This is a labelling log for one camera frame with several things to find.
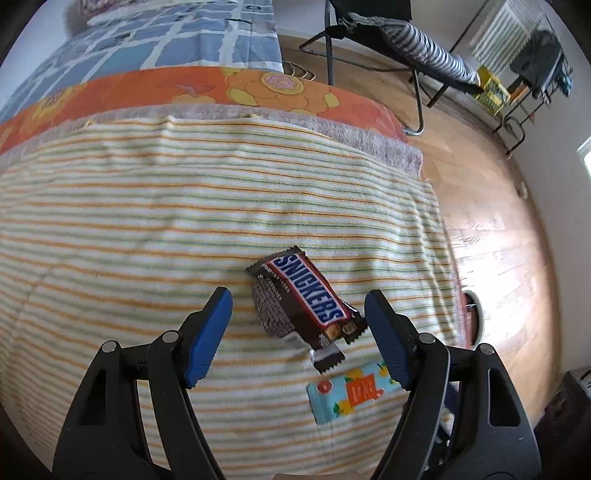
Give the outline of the brown snickers wrapper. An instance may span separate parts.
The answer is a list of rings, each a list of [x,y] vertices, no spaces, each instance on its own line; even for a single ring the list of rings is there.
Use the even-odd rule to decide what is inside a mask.
[[[368,329],[359,310],[339,298],[304,250],[294,246],[245,269],[263,330],[294,349],[308,350],[318,373],[342,363],[339,340],[351,344]]]

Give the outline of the striped hanging towel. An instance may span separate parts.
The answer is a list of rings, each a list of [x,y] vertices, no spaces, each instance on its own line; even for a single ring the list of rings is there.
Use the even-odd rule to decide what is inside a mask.
[[[535,29],[527,1],[503,1],[470,42],[473,57],[499,76],[515,59]]]

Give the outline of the folded floral quilt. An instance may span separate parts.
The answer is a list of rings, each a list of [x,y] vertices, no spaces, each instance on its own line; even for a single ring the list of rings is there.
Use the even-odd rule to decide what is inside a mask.
[[[100,14],[114,11],[115,9],[135,6],[140,0],[78,0],[78,10],[83,18],[89,20]]]

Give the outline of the dark hanging jacket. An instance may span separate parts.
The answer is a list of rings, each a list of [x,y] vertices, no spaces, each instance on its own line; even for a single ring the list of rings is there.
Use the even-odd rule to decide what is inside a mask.
[[[510,69],[530,89],[534,99],[546,95],[550,86],[556,86],[566,97],[573,88],[563,48],[556,35],[548,30],[532,33]]]

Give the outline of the blue checked bedsheet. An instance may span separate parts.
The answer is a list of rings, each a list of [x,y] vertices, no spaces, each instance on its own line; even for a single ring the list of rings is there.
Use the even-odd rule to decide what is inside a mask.
[[[141,1],[87,21],[1,108],[7,121],[58,91],[105,76],[176,66],[280,72],[270,1]]]

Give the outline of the black clothes rack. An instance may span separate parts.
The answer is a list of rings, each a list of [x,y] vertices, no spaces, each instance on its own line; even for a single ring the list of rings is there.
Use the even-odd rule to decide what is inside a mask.
[[[538,112],[569,96],[573,69],[540,1],[485,1],[453,44],[484,91],[472,99],[493,120],[492,134],[512,156]]]

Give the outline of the orange floral bedsheet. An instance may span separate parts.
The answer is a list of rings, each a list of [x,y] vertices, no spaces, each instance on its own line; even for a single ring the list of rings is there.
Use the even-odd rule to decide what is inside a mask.
[[[176,104],[270,108],[404,138],[401,123],[388,107],[344,89],[279,72],[191,66],[133,71],[66,87],[3,122],[1,151],[67,120]]]

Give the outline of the light blue snack wrapper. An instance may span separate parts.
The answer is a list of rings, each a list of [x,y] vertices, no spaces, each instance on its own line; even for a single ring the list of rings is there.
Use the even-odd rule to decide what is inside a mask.
[[[372,362],[346,373],[308,384],[315,423],[324,425],[402,389],[384,362]]]

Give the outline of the black folding chair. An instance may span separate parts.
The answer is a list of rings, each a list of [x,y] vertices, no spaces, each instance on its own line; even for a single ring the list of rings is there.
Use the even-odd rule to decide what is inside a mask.
[[[365,17],[379,16],[399,19],[412,23],[412,6],[409,1],[326,1],[324,30],[307,41],[304,41],[298,49],[307,54],[322,56],[327,60],[327,75],[330,85],[335,84],[334,62],[337,58],[335,58],[334,51],[332,51],[332,42],[335,40],[346,39],[352,41],[374,53],[397,62],[400,65],[398,68],[399,71],[408,71],[410,73],[410,82],[415,92],[419,119],[419,126],[416,129],[405,127],[404,133],[408,136],[421,135],[425,130],[425,120],[418,75],[424,74],[437,81],[439,79],[424,73],[418,65],[394,52],[394,49],[386,43],[381,31],[377,27],[356,27],[353,25],[353,20],[349,17],[351,13]],[[483,92],[481,86],[475,87],[458,82],[445,81],[442,85],[467,94],[478,95]]]

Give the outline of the yellow crate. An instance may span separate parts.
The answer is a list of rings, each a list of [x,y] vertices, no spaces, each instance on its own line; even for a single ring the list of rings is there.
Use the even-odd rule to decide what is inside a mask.
[[[500,79],[484,65],[479,67],[478,74],[483,92],[476,95],[475,99],[490,114],[496,116],[509,103],[511,94],[504,87]]]

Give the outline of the striped cushion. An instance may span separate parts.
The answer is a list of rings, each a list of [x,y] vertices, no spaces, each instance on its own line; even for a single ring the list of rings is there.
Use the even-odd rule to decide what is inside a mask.
[[[444,49],[413,23],[379,16],[365,17],[356,13],[349,14],[349,17],[356,27],[377,27],[394,52],[418,65],[424,73],[438,78],[440,82],[481,86],[477,70],[461,56]]]

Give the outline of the striped yellow towel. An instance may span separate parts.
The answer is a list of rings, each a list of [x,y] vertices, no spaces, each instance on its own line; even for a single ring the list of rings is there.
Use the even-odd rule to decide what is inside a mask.
[[[263,119],[121,120],[24,154],[1,176],[1,402],[50,464],[99,346],[152,341],[230,290],[228,329],[190,399],[229,479],[372,470],[401,415],[390,392],[315,422],[308,353],[263,331],[246,268],[297,246],[355,307],[384,292],[459,339],[438,200],[415,175]]]

